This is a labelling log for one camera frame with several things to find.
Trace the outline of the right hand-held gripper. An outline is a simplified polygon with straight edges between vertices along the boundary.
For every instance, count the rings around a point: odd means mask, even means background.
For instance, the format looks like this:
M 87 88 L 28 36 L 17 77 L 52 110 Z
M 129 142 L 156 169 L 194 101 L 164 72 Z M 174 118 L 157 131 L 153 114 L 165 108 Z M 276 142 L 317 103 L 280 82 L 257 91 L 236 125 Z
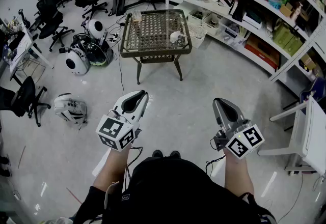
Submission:
M 214 149 L 227 149 L 238 159 L 243 159 L 264 142 L 258 126 L 245 119 L 237 105 L 224 98 L 215 98 L 212 107 L 221 126 L 212 139 Z

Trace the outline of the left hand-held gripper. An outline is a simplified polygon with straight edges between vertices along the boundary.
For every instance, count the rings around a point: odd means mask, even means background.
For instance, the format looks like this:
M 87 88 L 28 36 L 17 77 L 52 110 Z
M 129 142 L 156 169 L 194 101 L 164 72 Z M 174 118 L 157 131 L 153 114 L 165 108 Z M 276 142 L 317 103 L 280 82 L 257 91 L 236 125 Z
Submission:
M 101 142 L 116 151 L 123 151 L 137 137 L 139 120 L 143 116 L 149 95 L 144 90 L 120 97 L 108 115 L 103 115 L 97 128 Z

